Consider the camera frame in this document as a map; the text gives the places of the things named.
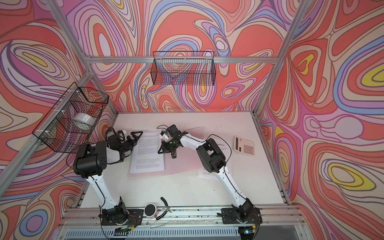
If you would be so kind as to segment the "pink paper folder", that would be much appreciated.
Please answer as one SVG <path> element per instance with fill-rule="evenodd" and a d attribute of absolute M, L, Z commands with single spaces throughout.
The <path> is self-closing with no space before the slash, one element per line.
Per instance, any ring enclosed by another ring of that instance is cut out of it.
<path fill-rule="evenodd" d="M 170 154 L 163 154 L 165 170 L 162 172 L 152 172 L 145 174 L 130 174 L 130 177 L 147 177 L 156 175 L 173 175 L 183 172 L 197 171 L 203 167 L 201 160 L 196 152 L 185 147 L 177 148 L 177 158 L 172 159 Z"/>

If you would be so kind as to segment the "printed paper sheet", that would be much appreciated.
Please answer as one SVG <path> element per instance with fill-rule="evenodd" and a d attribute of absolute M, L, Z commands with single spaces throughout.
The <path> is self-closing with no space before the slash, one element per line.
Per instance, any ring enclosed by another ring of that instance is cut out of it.
<path fill-rule="evenodd" d="M 164 155 L 159 154 L 161 130 L 144 132 L 132 153 L 130 174 L 145 174 L 165 170 Z"/>
<path fill-rule="evenodd" d="M 220 149 L 222 150 L 223 154 L 225 155 L 226 160 L 228 161 L 227 162 L 227 167 L 228 167 L 229 171 L 231 171 L 232 170 L 232 163 L 231 163 L 231 159 L 229 160 L 229 156 L 230 156 L 232 150 L 224 142 L 218 143 L 218 146 L 220 147 Z M 205 179 L 205 180 L 210 180 L 210 181 L 218 181 L 218 179 L 215 176 L 215 174 L 214 173 L 209 173 L 206 169 L 199 169 L 199 170 L 197 170 L 197 178 Z"/>

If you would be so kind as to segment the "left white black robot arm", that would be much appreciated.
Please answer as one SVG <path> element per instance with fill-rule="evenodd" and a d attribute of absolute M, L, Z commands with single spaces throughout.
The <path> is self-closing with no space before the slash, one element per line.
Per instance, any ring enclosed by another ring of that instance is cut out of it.
<path fill-rule="evenodd" d="M 130 213 L 121 196 L 113 191 L 112 183 L 104 175 L 109 165 L 122 163 L 129 157 L 144 132 L 115 131 L 110 127 L 103 141 L 78 147 L 72 166 L 74 173 L 94 188 L 101 201 L 99 218 L 102 224 L 125 225 Z"/>

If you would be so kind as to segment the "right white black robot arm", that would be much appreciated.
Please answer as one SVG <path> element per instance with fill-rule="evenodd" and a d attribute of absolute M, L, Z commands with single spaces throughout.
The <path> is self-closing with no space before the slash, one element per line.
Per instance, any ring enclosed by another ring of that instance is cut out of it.
<path fill-rule="evenodd" d="M 225 156 L 214 139 L 199 139 L 188 132 L 181 132 L 176 125 L 162 129 L 160 139 L 158 153 L 171 154 L 173 159 L 177 156 L 178 148 L 195 150 L 205 170 L 214 174 L 229 194 L 235 215 L 231 219 L 246 222 L 255 207 L 235 183 L 227 166 L 230 158 Z"/>

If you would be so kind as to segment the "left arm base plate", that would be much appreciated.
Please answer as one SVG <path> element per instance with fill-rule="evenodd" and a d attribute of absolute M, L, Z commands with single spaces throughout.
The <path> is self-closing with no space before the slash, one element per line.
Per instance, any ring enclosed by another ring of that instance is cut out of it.
<path fill-rule="evenodd" d="M 131 226 L 137 227 L 142 224 L 144 216 L 143 209 L 128 209 L 127 216 L 117 216 L 117 217 L 102 217 L 101 225 L 104 226 Z"/>

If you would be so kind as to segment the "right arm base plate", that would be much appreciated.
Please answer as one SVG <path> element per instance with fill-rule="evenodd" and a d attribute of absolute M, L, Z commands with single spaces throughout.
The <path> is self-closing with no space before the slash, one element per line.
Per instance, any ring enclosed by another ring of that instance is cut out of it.
<path fill-rule="evenodd" d="M 253 224 L 260 225 L 263 223 L 262 215 L 259 208 L 252 208 L 249 213 L 241 213 L 240 210 L 234 208 L 222 208 L 217 216 L 222 219 L 223 224 Z"/>

